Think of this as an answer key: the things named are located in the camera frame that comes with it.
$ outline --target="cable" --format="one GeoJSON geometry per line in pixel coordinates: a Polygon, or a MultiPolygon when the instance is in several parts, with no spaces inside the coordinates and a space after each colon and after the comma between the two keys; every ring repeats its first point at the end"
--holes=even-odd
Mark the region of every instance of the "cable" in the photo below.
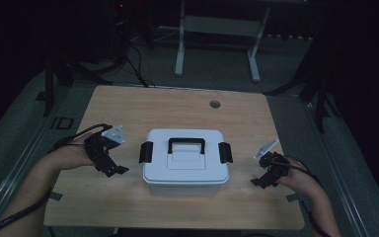
{"type": "Polygon", "coordinates": [[[104,74],[104,73],[112,72],[113,70],[115,70],[116,68],[121,67],[122,65],[123,65],[123,61],[122,60],[118,60],[117,58],[115,58],[115,59],[113,59],[113,64],[112,65],[107,66],[107,67],[103,67],[103,68],[99,68],[99,69],[95,69],[95,70],[92,70],[91,72],[101,75],[101,74],[104,74]]]}
{"type": "Polygon", "coordinates": [[[85,147],[83,144],[64,144],[63,146],[78,146],[78,147],[85,147]]]}
{"type": "Polygon", "coordinates": [[[108,78],[108,77],[113,76],[114,74],[116,74],[117,72],[119,72],[121,69],[122,69],[122,68],[119,68],[119,69],[117,69],[116,71],[114,71],[114,72],[112,72],[112,73],[110,73],[110,74],[108,74],[108,75],[104,75],[104,78],[108,78]]]}
{"type": "MultiPolygon", "coordinates": [[[[153,39],[153,42],[160,41],[160,40],[166,39],[166,38],[168,38],[168,37],[171,37],[171,36],[173,36],[173,35],[176,35],[179,31],[180,31],[180,30],[175,30],[175,31],[173,31],[172,33],[168,33],[168,34],[159,34],[158,36],[161,36],[161,37],[156,38],[156,39],[153,39]]],[[[137,36],[137,37],[131,39],[130,41],[131,41],[132,43],[145,44],[146,42],[142,42],[142,41],[138,41],[138,40],[137,40],[137,39],[139,39],[140,37],[141,37],[141,35],[139,35],[139,36],[137,36]]]]}
{"type": "Polygon", "coordinates": [[[48,232],[50,233],[51,237],[55,237],[53,228],[51,226],[48,226],[48,232]]]}
{"type": "Polygon", "coordinates": [[[138,74],[141,77],[141,53],[140,53],[140,50],[137,49],[137,47],[135,47],[133,45],[130,45],[130,47],[133,48],[138,54],[138,74]]]}
{"type": "Polygon", "coordinates": [[[0,230],[5,228],[9,224],[11,224],[11,223],[25,217],[26,215],[32,213],[33,211],[39,209],[43,204],[45,204],[47,202],[48,198],[50,198],[50,195],[51,195],[51,188],[48,189],[48,191],[45,193],[45,195],[39,201],[37,201],[35,204],[21,210],[18,213],[15,213],[15,214],[1,220],[0,221],[0,230]]]}
{"type": "MultiPolygon", "coordinates": [[[[316,175],[313,175],[309,168],[307,168],[306,165],[303,164],[303,162],[299,161],[306,169],[303,169],[303,168],[300,168],[300,167],[297,167],[297,166],[293,166],[293,165],[289,165],[289,164],[285,164],[285,163],[280,163],[280,162],[269,162],[269,164],[271,165],[278,165],[278,166],[284,166],[284,167],[289,167],[289,168],[292,168],[292,169],[296,169],[296,170],[299,170],[303,173],[305,173],[306,175],[310,176],[313,180],[316,181],[316,183],[318,183],[321,187],[322,187],[322,183],[320,182],[319,178],[316,176],[316,175]]],[[[306,205],[304,204],[304,201],[303,200],[300,200],[300,203],[303,205],[303,208],[306,210],[308,216],[309,216],[309,220],[310,220],[310,223],[311,225],[313,226],[313,228],[323,237],[331,237],[330,235],[328,235],[325,231],[322,230],[322,228],[316,223],[315,219],[313,218],[313,215],[312,215],[312,212],[306,207],[306,205]]]]}
{"type": "Polygon", "coordinates": [[[86,128],[85,130],[83,130],[83,131],[81,131],[81,132],[79,132],[79,133],[77,133],[75,135],[66,136],[66,137],[63,137],[60,140],[56,141],[54,143],[53,147],[51,147],[51,149],[47,152],[47,154],[50,153],[50,152],[53,152],[53,151],[57,150],[58,148],[60,148],[62,146],[65,146],[65,145],[69,144],[68,143],[69,141],[71,141],[71,140],[73,140],[73,139],[75,139],[75,138],[77,138],[77,137],[85,134],[86,132],[97,128],[97,127],[102,127],[103,130],[112,128],[111,125],[107,125],[105,123],[100,123],[100,124],[96,124],[96,125],[90,126],[90,127],[86,128]]]}
{"type": "Polygon", "coordinates": [[[127,57],[127,61],[128,61],[128,63],[130,63],[131,67],[133,68],[134,73],[135,73],[136,76],[137,76],[137,79],[140,81],[140,84],[143,85],[144,87],[149,87],[149,86],[147,85],[147,83],[143,80],[143,78],[141,77],[140,73],[137,71],[137,69],[136,69],[135,66],[133,65],[133,63],[130,61],[130,58],[127,57]]]}
{"type": "Polygon", "coordinates": [[[306,175],[310,176],[313,180],[316,181],[316,183],[318,183],[321,187],[323,186],[322,185],[322,182],[319,180],[319,177],[317,177],[316,175],[313,175],[310,171],[308,170],[305,170],[305,169],[302,169],[300,167],[297,167],[297,166],[293,166],[293,165],[288,165],[288,164],[285,164],[285,163],[279,163],[279,162],[269,162],[269,164],[271,165],[279,165],[279,166],[285,166],[285,167],[289,167],[289,168],[292,168],[292,169],[296,169],[296,170],[299,170],[303,173],[305,173],[306,175]]]}
{"type": "Polygon", "coordinates": [[[244,235],[243,237],[274,237],[273,235],[263,234],[263,233],[255,233],[244,235]]]}
{"type": "Polygon", "coordinates": [[[155,88],[155,87],[156,87],[155,83],[153,83],[152,81],[149,81],[149,80],[144,80],[144,81],[145,81],[145,82],[147,82],[147,83],[150,83],[150,84],[152,84],[153,88],[155,88]]]}

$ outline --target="wooden table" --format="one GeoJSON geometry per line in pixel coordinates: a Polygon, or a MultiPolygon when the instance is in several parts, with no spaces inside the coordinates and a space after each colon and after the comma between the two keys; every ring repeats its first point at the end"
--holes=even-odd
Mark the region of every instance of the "wooden table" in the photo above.
{"type": "MultiPolygon", "coordinates": [[[[265,96],[259,94],[98,87],[79,130],[97,123],[123,125],[125,143],[111,157],[130,170],[107,178],[93,167],[63,171],[47,205],[45,225],[208,229],[301,229],[304,219],[293,191],[265,190],[250,180],[265,173],[253,159],[277,137],[265,96]],[[218,101],[220,108],[210,107],[218,101]],[[156,197],[142,179],[140,145],[153,128],[220,130],[231,144],[229,182],[213,197],[156,197]]],[[[277,145],[274,148],[282,152],[277,145]]]]}

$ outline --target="black cable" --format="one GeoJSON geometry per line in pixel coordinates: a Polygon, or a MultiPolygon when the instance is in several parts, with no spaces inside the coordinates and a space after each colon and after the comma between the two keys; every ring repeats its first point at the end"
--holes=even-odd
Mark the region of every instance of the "black cable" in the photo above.
{"type": "Polygon", "coordinates": [[[73,67],[77,72],[87,76],[89,79],[102,84],[102,85],[111,85],[112,81],[107,81],[103,78],[101,78],[99,75],[95,74],[94,72],[90,71],[88,68],[77,62],[76,60],[66,56],[62,55],[62,59],[69,64],[71,67],[73,67]]]}
{"type": "Polygon", "coordinates": [[[149,83],[149,84],[152,84],[153,88],[156,87],[155,83],[153,83],[152,81],[149,81],[149,80],[144,80],[146,83],[149,83]]]}
{"type": "Polygon", "coordinates": [[[137,47],[133,46],[133,45],[130,45],[131,48],[133,48],[137,54],[138,54],[138,74],[141,76],[141,53],[140,53],[140,50],[137,49],[137,47]]]}
{"type": "Polygon", "coordinates": [[[323,237],[331,237],[329,234],[327,234],[325,231],[322,230],[322,228],[316,223],[315,219],[313,218],[312,212],[307,208],[306,204],[304,203],[304,200],[300,200],[301,205],[303,206],[304,210],[306,210],[307,215],[309,216],[310,224],[312,227],[323,237]]]}
{"type": "Polygon", "coordinates": [[[126,58],[128,63],[130,63],[131,67],[133,68],[134,70],[134,73],[136,74],[137,76],[137,79],[140,81],[140,84],[143,85],[144,87],[149,87],[147,85],[147,83],[145,82],[145,80],[143,80],[143,78],[141,77],[140,73],[138,72],[138,70],[135,68],[135,66],[133,65],[133,63],[130,61],[130,58],[126,58]]]}
{"type": "Polygon", "coordinates": [[[58,148],[62,147],[62,146],[65,146],[66,144],[68,144],[69,141],[71,140],[74,140],[75,138],[85,134],[86,132],[90,131],[90,130],[93,130],[97,127],[102,127],[103,130],[107,130],[107,129],[110,129],[112,128],[111,125],[107,125],[105,123],[100,123],[100,124],[96,124],[96,125],[93,125],[93,126],[90,126],[88,128],[86,128],[85,130],[75,134],[75,135],[71,135],[71,136],[66,136],[66,137],[63,137],[61,138],[60,140],[56,141],[56,143],[54,143],[53,147],[51,147],[51,149],[47,152],[50,153],[50,152],[53,152],[55,150],[57,150],[58,148]]]}
{"type": "MultiPolygon", "coordinates": [[[[306,175],[310,176],[313,180],[315,180],[320,186],[322,186],[322,183],[320,182],[319,178],[316,176],[316,175],[313,175],[309,168],[307,168],[306,165],[303,164],[303,162],[299,161],[306,169],[303,169],[303,168],[300,168],[300,167],[297,167],[297,166],[293,166],[293,165],[289,165],[289,164],[285,164],[285,163],[279,163],[279,162],[269,162],[269,164],[271,165],[279,165],[279,166],[285,166],[285,167],[289,167],[289,168],[292,168],[292,169],[296,169],[296,170],[299,170],[303,173],[305,173],[306,175]]],[[[328,235],[325,231],[322,230],[322,228],[316,223],[315,219],[313,218],[313,215],[312,215],[312,212],[306,207],[306,205],[304,204],[304,202],[302,200],[300,200],[300,203],[303,205],[304,209],[306,210],[308,216],[309,216],[309,220],[310,220],[310,223],[311,225],[313,226],[313,228],[323,237],[331,237],[330,235],[328,235]]]]}
{"type": "Polygon", "coordinates": [[[309,167],[307,167],[306,164],[304,164],[304,163],[303,163],[301,160],[299,160],[298,158],[294,158],[294,157],[292,157],[292,156],[284,156],[284,157],[285,157],[285,158],[291,158],[291,159],[293,159],[293,160],[296,160],[296,161],[300,162],[300,164],[303,165],[304,168],[306,168],[307,171],[310,171],[309,167]]]}
{"type": "Polygon", "coordinates": [[[51,188],[48,189],[48,191],[45,193],[45,195],[39,201],[37,201],[35,204],[21,210],[18,213],[15,213],[15,214],[1,220],[0,221],[0,230],[5,228],[9,224],[11,224],[11,223],[25,217],[26,215],[32,213],[33,211],[39,209],[43,204],[45,204],[47,202],[48,198],[50,198],[50,195],[51,195],[51,188]]]}
{"type": "Polygon", "coordinates": [[[55,237],[53,228],[51,226],[48,226],[48,232],[50,233],[51,237],[55,237]]]}
{"type": "Polygon", "coordinates": [[[263,233],[255,233],[244,235],[243,237],[274,237],[273,235],[263,234],[263,233]]]}
{"type": "Polygon", "coordinates": [[[321,181],[319,180],[319,178],[318,178],[316,175],[313,175],[313,174],[312,174],[310,171],[308,171],[308,170],[302,169],[302,168],[297,167],[297,166],[288,165],[288,164],[285,164],[285,163],[273,162],[273,161],[269,162],[269,164],[271,164],[271,165],[285,166],[285,167],[289,167],[289,168],[292,168],[292,169],[299,170],[299,171],[305,173],[306,175],[310,176],[313,180],[316,181],[316,183],[318,183],[318,184],[322,187],[322,183],[321,183],[321,181]]]}
{"type": "Polygon", "coordinates": [[[84,144],[64,144],[64,145],[62,145],[62,146],[79,146],[79,147],[85,147],[85,145],[84,144]]]}
{"type": "Polygon", "coordinates": [[[108,77],[111,77],[111,76],[113,76],[114,74],[116,74],[118,71],[120,71],[122,68],[118,68],[116,71],[114,71],[114,72],[112,72],[112,73],[110,73],[110,74],[106,74],[106,75],[104,75],[104,78],[108,78],[108,77]]]}
{"type": "Polygon", "coordinates": [[[107,66],[107,67],[103,67],[103,68],[99,68],[99,69],[95,69],[95,70],[92,70],[91,72],[101,75],[104,73],[112,72],[116,68],[121,67],[122,64],[123,64],[122,61],[115,60],[112,65],[107,66]]]}

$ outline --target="gray carpet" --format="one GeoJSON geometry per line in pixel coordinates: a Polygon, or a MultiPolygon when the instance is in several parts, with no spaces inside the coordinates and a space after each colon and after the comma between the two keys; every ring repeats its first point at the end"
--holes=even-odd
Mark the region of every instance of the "gray carpet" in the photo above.
{"type": "MultiPolygon", "coordinates": [[[[302,39],[263,39],[257,55],[262,81],[254,83],[245,52],[248,40],[230,39],[233,44],[229,46],[228,41],[223,44],[223,41],[208,38],[205,42],[205,39],[201,41],[203,38],[189,36],[184,75],[179,78],[174,76],[177,55],[174,38],[158,41],[153,49],[139,44],[136,39],[135,45],[142,55],[142,77],[158,87],[260,93],[289,81],[310,45],[302,39]]],[[[137,51],[131,48],[128,55],[137,67],[137,51]]],[[[116,85],[138,84],[129,64],[112,75],[109,73],[106,79],[115,81],[116,85]]],[[[19,170],[25,173],[57,138],[76,132],[95,86],[78,79],[71,89],[57,87],[56,107],[49,118],[43,118],[43,102],[35,101],[43,89],[43,74],[31,81],[0,121],[0,185],[8,175],[14,177],[11,171],[14,166],[18,167],[17,161],[26,161],[25,169],[19,170]],[[50,129],[56,117],[74,118],[73,127],[50,129]]],[[[334,115],[325,118],[325,133],[318,132],[312,122],[313,108],[296,97],[300,90],[301,86],[280,96],[268,97],[284,152],[300,158],[320,177],[343,236],[379,236],[379,191],[353,137],[343,120],[334,115]]],[[[53,230],[55,236],[109,236],[113,233],[112,229],[92,227],[54,227],[53,230]]],[[[301,231],[243,230],[242,233],[307,236],[309,231],[306,219],[301,231]]],[[[43,236],[50,236],[47,229],[43,236]]]]}

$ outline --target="dark background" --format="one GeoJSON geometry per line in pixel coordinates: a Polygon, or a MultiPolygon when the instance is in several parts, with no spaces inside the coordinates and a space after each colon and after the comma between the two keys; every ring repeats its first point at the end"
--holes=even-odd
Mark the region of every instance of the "dark background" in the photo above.
{"type": "MultiPolygon", "coordinates": [[[[179,1],[153,2],[135,1],[148,11],[136,11],[139,15],[133,15],[131,24],[148,36],[147,24],[153,27],[179,24],[179,1]]],[[[24,86],[43,71],[49,44],[57,45],[60,51],[78,60],[95,59],[96,52],[89,50],[93,47],[92,40],[84,37],[90,26],[83,15],[89,11],[87,4],[94,3],[0,1],[0,118],[24,86]]],[[[318,6],[272,4],[265,33],[282,35],[284,39],[288,36],[315,39],[318,46],[311,47],[314,49],[308,52],[303,65],[330,69],[329,92],[334,95],[379,185],[379,2],[323,2],[323,7],[319,6],[322,2],[313,3],[318,6]]],[[[229,11],[226,4],[210,7],[199,3],[195,10],[229,11]]],[[[240,13],[256,16],[255,12],[240,13]]]]}

